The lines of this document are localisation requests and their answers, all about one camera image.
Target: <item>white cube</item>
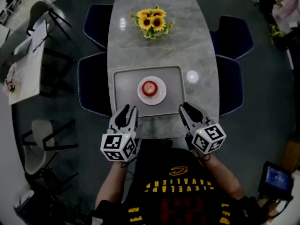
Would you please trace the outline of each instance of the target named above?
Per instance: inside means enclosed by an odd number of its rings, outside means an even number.
[[[136,144],[131,134],[103,134],[100,150],[109,161],[127,162]]]
[[[220,124],[200,128],[196,130],[192,144],[204,154],[219,149],[226,138],[226,134]]]

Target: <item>logo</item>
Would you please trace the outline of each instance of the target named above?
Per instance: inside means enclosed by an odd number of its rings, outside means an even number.
[[[179,176],[179,175],[182,175],[182,174],[186,173],[188,171],[188,167],[178,166],[178,167],[171,168],[171,170],[174,170],[174,171],[170,172],[169,175]]]

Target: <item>navy chair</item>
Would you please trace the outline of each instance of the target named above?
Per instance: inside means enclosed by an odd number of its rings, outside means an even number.
[[[106,52],[80,59],[77,67],[77,82],[81,107],[92,113],[111,117]]]
[[[231,58],[216,55],[219,75],[220,112],[224,116],[239,109],[244,102],[240,64]]]
[[[107,50],[108,30],[112,10],[112,5],[91,5],[83,25],[84,34],[102,51]]]
[[[210,31],[215,54],[235,60],[245,56],[253,49],[253,40],[243,19],[222,16],[217,31]]]

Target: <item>black jersey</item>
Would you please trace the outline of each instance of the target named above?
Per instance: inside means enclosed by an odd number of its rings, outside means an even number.
[[[222,191],[188,150],[141,149],[126,200],[102,201],[103,224],[244,224],[237,200]]]

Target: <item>screen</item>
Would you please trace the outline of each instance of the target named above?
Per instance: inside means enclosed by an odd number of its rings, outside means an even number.
[[[266,182],[281,190],[288,191],[290,176],[268,166]]]

